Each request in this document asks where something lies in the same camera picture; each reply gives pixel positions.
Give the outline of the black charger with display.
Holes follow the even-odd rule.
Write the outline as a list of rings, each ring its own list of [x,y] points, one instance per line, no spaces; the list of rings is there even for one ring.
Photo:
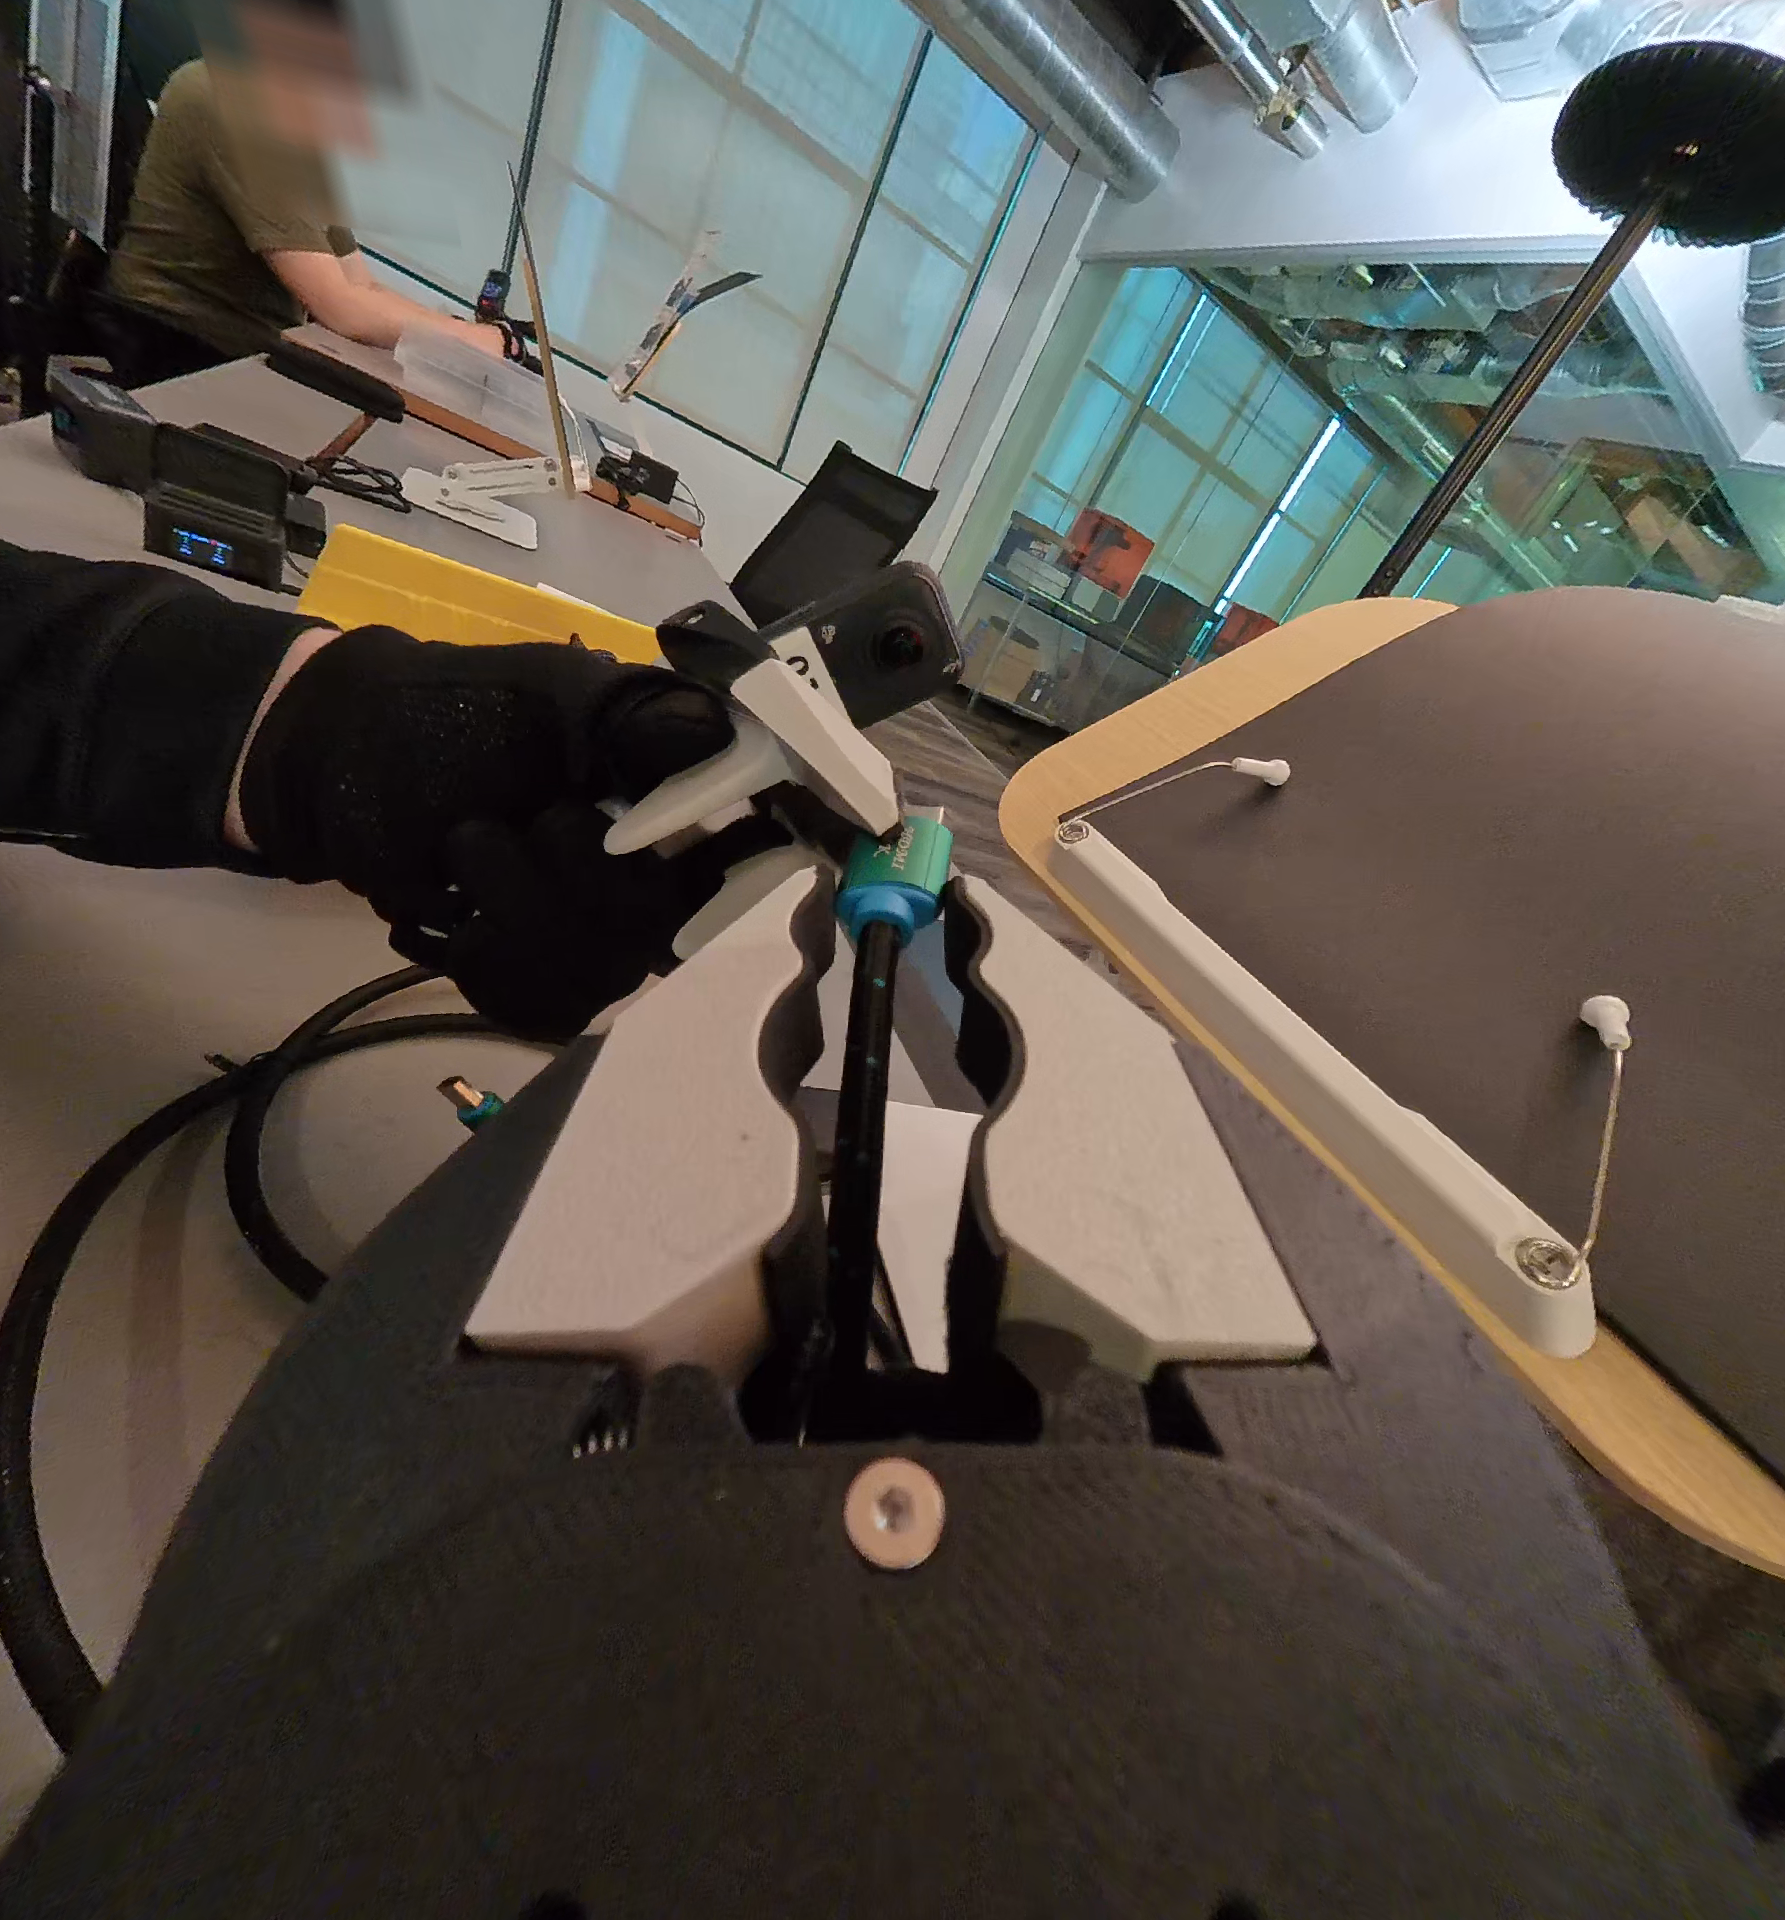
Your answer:
[[[143,552],[299,596],[325,552],[329,516],[294,480],[294,468],[272,453],[207,427],[161,422],[141,496]]]

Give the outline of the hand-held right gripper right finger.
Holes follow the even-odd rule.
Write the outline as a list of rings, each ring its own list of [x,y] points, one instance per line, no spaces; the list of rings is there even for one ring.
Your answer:
[[[1167,1026],[989,882],[956,876],[942,905],[954,1058],[982,1100],[949,1370],[1308,1362],[1320,1335]]]

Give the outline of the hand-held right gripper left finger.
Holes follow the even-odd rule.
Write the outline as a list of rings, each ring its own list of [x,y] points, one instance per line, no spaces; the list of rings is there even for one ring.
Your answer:
[[[832,880],[785,876],[611,1026],[466,1321],[492,1353],[746,1380],[824,1303],[794,1108],[823,1053]]]

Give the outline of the orange black machine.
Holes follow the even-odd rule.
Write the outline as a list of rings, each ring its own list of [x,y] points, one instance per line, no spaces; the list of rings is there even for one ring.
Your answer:
[[[1145,572],[1154,541],[1097,506],[1084,508],[1064,545],[1067,572],[1116,599],[1127,599]]]

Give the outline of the small black box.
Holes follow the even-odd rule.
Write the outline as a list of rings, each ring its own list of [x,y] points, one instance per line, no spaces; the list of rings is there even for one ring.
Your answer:
[[[91,482],[143,495],[155,473],[158,420],[123,388],[52,364],[44,393],[52,445]]]

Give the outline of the wooden tray on white stand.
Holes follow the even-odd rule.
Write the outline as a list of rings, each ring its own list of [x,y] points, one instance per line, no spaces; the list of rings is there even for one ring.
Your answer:
[[[408,414],[420,414],[420,418],[469,443],[482,455],[482,461],[452,461],[439,473],[427,473],[414,467],[406,468],[403,492],[419,511],[472,527],[477,533],[490,535],[505,545],[537,551],[537,525],[524,511],[514,506],[514,503],[521,498],[571,500],[589,496],[593,492],[593,474],[590,463],[575,445],[575,418],[566,413],[561,398],[550,335],[537,283],[537,262],[524,217],[521,217],[521,266],[524,295],[532,309],[530,336],[535,358],[527,356],[524,343],[506,325],[487,326],[474,323],[449,335],[462,339],[469,346],[497,361],[503,358],[538,373],[547,391],[549,433],[524,434],[521,441],[511,438],[478,420],[459,417],[431,398],[406,393],[403,375],[399,375],[401,397]],[[439,326],[437,323],[406,323],[403,330],[412,325]]]

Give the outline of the black mesh office chair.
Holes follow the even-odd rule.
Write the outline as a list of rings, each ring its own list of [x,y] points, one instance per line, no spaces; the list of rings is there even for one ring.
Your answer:
[[[763,630],[893,564],[936,496],[848,445],[832,445],[799,498],[730,579],[736,606]]]

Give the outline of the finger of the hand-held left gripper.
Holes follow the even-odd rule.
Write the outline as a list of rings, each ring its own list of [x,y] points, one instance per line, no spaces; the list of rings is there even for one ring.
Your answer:
[[[799,785],[859,831],[893,836],[903,827],[890,763],[811,672],[773,657],[730,685],[730,700],[770,737]]]

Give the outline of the clear plastic box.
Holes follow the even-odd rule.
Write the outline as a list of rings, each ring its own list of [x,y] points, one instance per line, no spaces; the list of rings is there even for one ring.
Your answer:
[[[393,356],[411,394],[516,441],[549,433],[544,380],[521,363],[494,358],[432,325],[405,329]]]

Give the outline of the yellow plastic bin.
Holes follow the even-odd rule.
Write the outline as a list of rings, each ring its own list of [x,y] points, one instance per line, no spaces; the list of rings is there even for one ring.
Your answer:
[[[349,523],[329,530],[296,613],[340,633],[385,626],[420,642],[564,642],[626,664],[664,660],[653,626]]]

